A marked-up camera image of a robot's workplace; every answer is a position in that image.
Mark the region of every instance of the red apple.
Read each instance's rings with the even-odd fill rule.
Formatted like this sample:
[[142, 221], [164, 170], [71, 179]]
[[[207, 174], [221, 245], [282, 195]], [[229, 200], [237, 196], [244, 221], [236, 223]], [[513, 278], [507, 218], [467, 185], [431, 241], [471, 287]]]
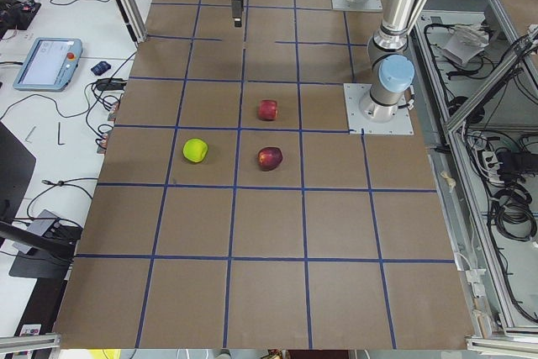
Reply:
[[258, 108], [258, 118], [264, 121], [274, 121], [277, 118], [278, 108], [275, 100], [261, 100]]
[[258, 164], [264, 172], [277, 168], [282, 163], [282, 152], [277, 147], [264, 147], [258, 151]]

